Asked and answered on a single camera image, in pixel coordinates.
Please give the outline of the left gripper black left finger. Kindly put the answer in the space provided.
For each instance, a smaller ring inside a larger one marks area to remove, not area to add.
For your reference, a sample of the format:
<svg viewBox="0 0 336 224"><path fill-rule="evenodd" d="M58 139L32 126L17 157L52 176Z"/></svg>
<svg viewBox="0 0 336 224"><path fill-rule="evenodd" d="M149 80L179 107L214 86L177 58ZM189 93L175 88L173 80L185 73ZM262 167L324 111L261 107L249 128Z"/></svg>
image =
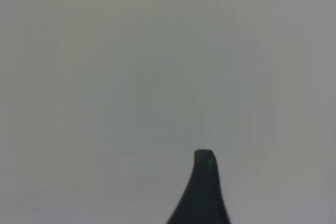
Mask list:
<svg viewBox="0 0 336 224"><path fill-rule="evenodd" d="M193 169L185 190L167 223L206 223L206 213L201 199L201 164L206 149L194 152Z"/></svg>

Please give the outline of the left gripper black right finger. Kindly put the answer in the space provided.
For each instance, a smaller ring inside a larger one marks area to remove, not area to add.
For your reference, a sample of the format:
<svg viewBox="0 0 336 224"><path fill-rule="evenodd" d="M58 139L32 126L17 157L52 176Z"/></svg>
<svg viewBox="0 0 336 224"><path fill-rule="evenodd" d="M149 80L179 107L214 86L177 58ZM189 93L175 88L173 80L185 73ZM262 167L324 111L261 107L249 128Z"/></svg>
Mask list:
<svg viewBox="0 0 336 224"><path fill-rule="evenodd" d="M215 154L211 150L204 151L206 175L206 188L209 205L213 212L215 223L231 223L223 200L221 183Z"/></svg>

